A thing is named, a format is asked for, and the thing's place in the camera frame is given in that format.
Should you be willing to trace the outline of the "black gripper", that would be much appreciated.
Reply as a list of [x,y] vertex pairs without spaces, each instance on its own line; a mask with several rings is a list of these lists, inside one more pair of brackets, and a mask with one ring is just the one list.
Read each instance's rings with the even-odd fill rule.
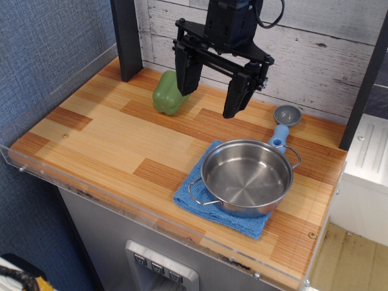
[[193,93],[203,66],[232,78],[229,82],[223,117],[233,118],[244,110],[254,91],[267,83],[273,58],[256,46],[257,27],[264,25],[262,1],[210,1],[205,24],[181,18],[175,22],[174,40],[176,81],[182,95]]

